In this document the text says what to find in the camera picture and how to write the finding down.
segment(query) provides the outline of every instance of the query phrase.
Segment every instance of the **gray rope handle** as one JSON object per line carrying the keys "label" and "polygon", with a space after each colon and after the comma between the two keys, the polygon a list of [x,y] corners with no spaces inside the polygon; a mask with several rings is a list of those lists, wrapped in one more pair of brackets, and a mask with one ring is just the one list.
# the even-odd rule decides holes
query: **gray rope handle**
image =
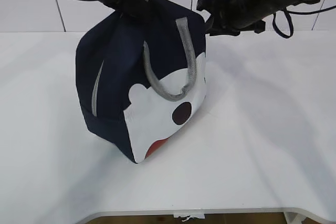
{"label": "gray rope handle", "polygon": [[195,86],[196,78],[197,78],[197,62],[196,62],[196,54],[194,45],[191,39],[189,27],[188,27],[188,19],[187,17],[180,18],[176,20],[177,29],[180,33],[180,37],[182,40],[184,52],[187,59],[187,67],[188,67],[188,83],[181,89],[180,94],[170,94],[167,89],[161,84],[159,79],[156,77],[153,72],[151,66],[150,52],[148,48],[148,44],[145,41],[143,44],[143,58],[144,58],[144,68],[147,79],[151,84],[153,90],[162,98],[170,101],[177,102],[183,100],[188,93]]}

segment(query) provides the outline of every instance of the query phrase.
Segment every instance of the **zipper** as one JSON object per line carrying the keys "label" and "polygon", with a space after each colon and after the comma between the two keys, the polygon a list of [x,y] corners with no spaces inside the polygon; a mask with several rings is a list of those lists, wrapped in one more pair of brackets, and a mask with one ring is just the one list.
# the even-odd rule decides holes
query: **zipper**
{"label": "zipper", "polygon": [[91,108],[92,114],[97,117],[97,94],[98,94],[98,85],[101,76],[101,70],[103,69],[104,61],[100,66],[95,85],[93,86],[92,99],[91,99]]}

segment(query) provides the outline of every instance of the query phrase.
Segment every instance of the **black nose graphic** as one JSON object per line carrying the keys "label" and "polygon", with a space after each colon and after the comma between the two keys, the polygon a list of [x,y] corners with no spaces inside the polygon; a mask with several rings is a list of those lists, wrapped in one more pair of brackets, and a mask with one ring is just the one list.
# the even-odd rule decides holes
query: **black nose graphic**
{"label": "black nose graphic", "polygon": [[191,116],[191,103],[184,102],[178,106],[173,112],[173,121],[177,125],[184,124]]}

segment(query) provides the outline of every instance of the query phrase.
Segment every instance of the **white table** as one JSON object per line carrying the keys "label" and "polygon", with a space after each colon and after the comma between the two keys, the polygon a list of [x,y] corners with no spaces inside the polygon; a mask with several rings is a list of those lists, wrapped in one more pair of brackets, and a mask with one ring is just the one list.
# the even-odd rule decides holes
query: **white table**
{"label": "white table", "polygon": [[208,96],[144,163],[86,130],[82,34],[0,34],[0,223],[292,211],[336,222],[336,33],[208,40]]}

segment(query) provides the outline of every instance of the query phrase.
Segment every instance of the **floor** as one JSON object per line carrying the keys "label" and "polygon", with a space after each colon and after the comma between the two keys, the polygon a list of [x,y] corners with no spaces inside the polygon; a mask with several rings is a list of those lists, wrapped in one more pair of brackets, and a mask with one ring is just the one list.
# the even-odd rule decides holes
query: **floor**
{"label": "floor", "polygon": [[[101,217],[87,224],[286,224],[283,213],[274,214],[226,214],[206,215],[205,220],[192,219],[182,222],[173,216],[129,216],[129,217]],[[306,219],[302,224],[318,224]]]}

